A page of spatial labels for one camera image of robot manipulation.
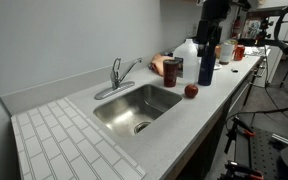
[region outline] countertop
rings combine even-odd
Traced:
[[[146,171],[143,179],[162,179],[208,126],[209,119],[226,102],[258,59],[258,56],[246,56],[242,61],[231,61],[228,65],[223,65],[220,70],[214,71],[210,86],[198,85],[199,92],[194,99],[185,97],[185,83],[179,81],[175,87],[165,88],[163,78],[152,73],[148,68],[128,74],[124,82],[134,81],[135,86],[106,99],[95,100],[94,96],[110,87],[110,81],[71,94],[65,99],[75,104],[88,119]],[[233,73],[231,69],[237,69],[238,72]],[[117,136],[93,114],[96,107],[145,84],[177,93],[183,99],[140,133],[130,138]]]

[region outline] plastic jug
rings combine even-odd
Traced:
[[[196,83],[198,80],[200,63],[197,57],[196,44],[192,39],[186,39],[185,43],[177,47],[173,52],[173,57],[178,60],[178,77],[183,78],[185,83]]]

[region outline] apple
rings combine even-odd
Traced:
[[[194,98],[198,93],[198,87],[195,84],[188,84],[184,91],[188,98]]]

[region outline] tile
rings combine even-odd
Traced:
[[[22,169],[22,173],[26,174],[26,173],[30,172],[30,167],[28,165],[25,151],[22,151],[19,153],[19,158],[20,158],[20,167]]]
[[[33,157],[42,152],[42,148],[36,136],[26,140],[25,144],[29,157]]]
[[[16,135],[16,147],[17,147],[17,152],[24,151],[24,146],[23,146],[23,141],[21,135]]]
[[[31,119],[32,119],[32,122],[33,122],[35,127],[37,127],[41,124],[44,124],[44,121],[43,121],[40,114],[35,114],[35,115],[31,116]]]
[[[66,108],[69,106],[64,99],[58,100],[57,103],[61,106],[61,108]]]
[[[42,144],[48,159],[52,159],[61,153],[60,149],[58,148],[53,138],[46,139],[45,141],[42,142]]]
[[[88,126],[88,124],[82,119],[81,116],[77,115],[72,118],[72,120],[75,122],[75,124],[78,126],[80,129],[84,129]]]
[[[23,133],[24,139],[35,136],[35,132],[33,130],[32,124],[29,123],[29,124],[22,126],[22,133]]]
[[[28,173],[24,176],[24,180],[33,180],[32,178],[32,174],[31,173]]]
[[[57,119],[63,125],[63,127],[65,129],[73,125],[72,121],[70,119],[68,119],[68,117],[66,115],[61,116]]]
[[[71,165],[80,180],[97,179],[92,169],[81,156],[72,161]]]
[[[30,119],[28,118],[26,113],[17,116],[17,118],[18,118],[18,122],[20,123],[20,126],[23,126],[30,122]]]
[[[54,180],[54,177],[53,176],[49,176],[48,178],[46,178],[44,180]]]
[[[17,122],[13,122],[12,126],[13,126],[14,135],[18,135],[20,131],[18,130]]]
[[[81,141],[77,144],[77,146],[82,151],[84,157],[88,160],[89,163],[92,163],[95,159],[100,157],[97,151],[87,140]]]
[[[101,136],[99,136],[91,127],[83,129],[83,133],[93,144],[96,144],[102,140]]]
[[[70,118],[72,118],[72,117],[77,115],[77,112],[72,107],[65,108],[64,111],[67,113],[67,115]]]
[[[126,160],[128,162],[130,162],[133,166],[136,166],[137,163],[134,161],[133,158],[131,158],[121,147],[119,147],[118,145],[115,146],[115,149],[122,154],[122,156],[124,156],[126,158]]]
[[[146,174],[145,170],[141,166],[137,166],[136,169],[144,176]]]
[[[58,122],[56,121],[55,117],[51,114],[49,116],[44,117],[45,122],[47,123],[48,127],[52,128],[56,125],[58,125]]]
[[[64,98],[74,109],[77,109],[77,107],[75,106],[74,103],[72,103],[72,101],[70,101],[68,98]]]
[[[57,106],[56,102],[50,102],[50,103],[48,103],[47,105],[48,105],[48,107],[50,107],[50,108],[53,108],[53,107]]]
[[[36,180],[44,179],[51,175],[50,167],[43,153],[33,157],[31,163]]]
[[[12,123],[15,123],[16,122],[16,116],[12,116],[11,121],[12,121]]]
[[[51,114],[51,111],[48,109],[47,106],[42,106],[40,108],[38,108],[41,112],[41,114],[45,117],[47,115],[50,115]]]
[[[51,133],[47,129],[45,124],[37,127],[36,131],[37,131],[38,137],[40,138],[41,141],[44,141],[45,139],[51,137]]]
[[[89,118],[86,118],[85,119],[88,123],[90,123],[90,125],[95,129],[95,130],[99,130],[100,128],[92,121],[90,120]]]
[[[62,141],[60,143],[60,146],[69,161],[72,161],[74,158],[80,155],[80,153],[69,138]]]
[[[56,179],[65,180],[71,179],[73,177],[71,168],[69,167],[62,155],[59,155],[56,158],[52,159],[51,165],[55,172]]]
[[[66,129],[66,131],[68,132],[68,134],[71,136],[71,138],[75,143],[78,143],[83,139],[85,139],[82,133],[75,126]]]
[[[101,141],[96,145],[96,148],[103,154],[103,156],[111,163],[114,164],[121,157],[118,155],[114,149],[111,148],[105,141]]]
[[[37,109],[32,109],[32,110],[29,110],[28,113],[30,114],[30,116],[33,116],[34,114],[37,114],[38,111]]]
[[[106,140],[107,142],[109,142],[112,146],[114,146],[116,143],[108,136],[104,133],[104,131],[99,130],[98,131]]]
[[[121,179],[102,158],[99,158],[97,161],[95,161],[92,164],[92,167],[101,177],[101,179]]]
[[[62,116],[62,115],[64,114],[64,112],[62,111],[62,109],[59,108],[58,106],[53,107],[51,110],[52,110],[52,112],[54,113],[54,115],[55,115],[56,117]]]
[[[87,116],[80,110],[80,109],[76,109],[76,111],[85,119],[87,118]]]
[[[117,172],[123,177],[124,180],[140,180],[142,177],[128,165],[123,159],[114,165]]]
[[[51,131],[53,132],[57,142],[61,142],[67,138],[67,135],[60,125],[53,127]]]

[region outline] sink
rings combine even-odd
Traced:
[[[144,85],[97,107],[93,113],[115,134],[131,137],[182,100],[153,85]]]

